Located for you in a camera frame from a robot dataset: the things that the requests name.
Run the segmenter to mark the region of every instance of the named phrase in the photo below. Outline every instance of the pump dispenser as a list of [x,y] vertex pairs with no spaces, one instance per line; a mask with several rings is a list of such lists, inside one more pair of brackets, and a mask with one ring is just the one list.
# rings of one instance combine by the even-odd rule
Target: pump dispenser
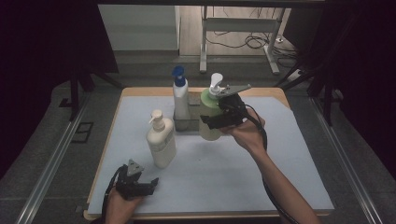
[[[222,114],[219,108],[217,95],[221,92],[219,84],[223,79],[222,74],[212,75],[210,87],[201,93],[200,115],[213,117]],[[210,130],[207,124],[199,120],[199,134],[207,141],[215,141],[221,137],[221,132],[217,129]]]
[[175,127],[176,131],[184,131],[190,124],[189,110],[189,82],[184,77],[184,68],[176,66],[172,72],[175,77],[173,93],[175,100]]
[[165,168],[176,155],[173,121],[163,118],[163,112],[155,109],[151,113],[149,123],[152,123],[152,128],[146,138],[154,164],[159,168]]

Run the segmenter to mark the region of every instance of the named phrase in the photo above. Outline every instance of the white bottle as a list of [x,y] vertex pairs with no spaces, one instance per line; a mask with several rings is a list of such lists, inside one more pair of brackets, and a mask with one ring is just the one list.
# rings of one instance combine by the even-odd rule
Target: white bottle
[[[211,77],[210,87],[201,93],[200,115],[214,117],[222,114],[219,108],[219,99],[217,95],[221,92],[219,84],[223,79],[222,74],[214,73]],[[218,129],[210,130],[202,119],[199,119],[199,134],[207,141],[215,141],[221,137],[221,131]]]
[[175,100],[176,131],[184,131],[189,127],[191,115],[189,110],[189,82],[183,76],[184,68],[176,66],[172,72],[175,77],[173,93]]
[[151,113],[149,123],[152,123],[152,128],[146,138],[154,164],[159,168],[165,168],[176,155],[173,121],[163,118],[163,112],[155,109]]

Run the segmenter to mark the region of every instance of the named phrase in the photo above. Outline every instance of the blue bottle cap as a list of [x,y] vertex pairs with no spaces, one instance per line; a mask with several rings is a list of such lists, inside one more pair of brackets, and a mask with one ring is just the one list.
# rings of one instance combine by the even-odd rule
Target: blue bottle cap
[[172,72],[172,76],[175,77],[175,85],[177,87],[182,87],[186,85],[186,78],[183,77],[184,67],[176,66]]

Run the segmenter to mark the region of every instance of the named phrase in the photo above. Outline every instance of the white table surface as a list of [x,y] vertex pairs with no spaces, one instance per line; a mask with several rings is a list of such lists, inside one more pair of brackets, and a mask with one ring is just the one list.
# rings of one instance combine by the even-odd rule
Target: white table surface
[[[266,120],[268,153],[279,169],[314,210],[333,210],[292,111],[273,97],[242,99]],[[157,168],[146,141],[153,109],[161,109],[165,117],[172,118],[173,97],[122,97],[88,214],[101,214],[110,178],[129,159],[145,168],[139,182],[160,178],[154,194],[143,201],[136,214],[274,213],[256,163],[231,136],[208,142],[198,133],[176,133],[175,158],[165,169]]]

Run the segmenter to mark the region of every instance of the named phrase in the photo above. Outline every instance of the bottle cap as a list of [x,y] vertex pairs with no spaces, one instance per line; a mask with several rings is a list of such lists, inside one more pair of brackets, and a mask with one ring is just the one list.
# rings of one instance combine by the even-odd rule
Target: bottle cap
[[155,109],[151,112],[151,120],[148,123],[152,123],[152,128],[155,131],[162,131],[165,128],[163,122],[163,112],[159,109]]
[[222,81],[222,74],[214,73],[211,78],[210,88],[209,88],[209,97],[212,99],[217,99],[217,95],[221,92],[221,87],[219,84]]
[[175,86],[182,87],[186,85],[186,78],[183,77],[184,67],[176,66],[172,71],[172,76],[175,77]]

